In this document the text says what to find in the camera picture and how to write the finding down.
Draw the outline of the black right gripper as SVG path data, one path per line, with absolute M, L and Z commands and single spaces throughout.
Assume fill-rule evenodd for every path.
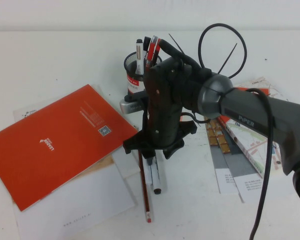
M 141 130 L 123 142 L 126 154 L 140 150 L 145 159 L 152 159 L 156 150 L 162 150 L 168 160 L 184 147 L 185 136 L 196 133 L 193 120 L 180 121 L 184 106 L 174 95 L 186 73 L 183 63 L 170 57 L 145 74 L 145 90 L 124 97 L 125 114 L 143 111 Z

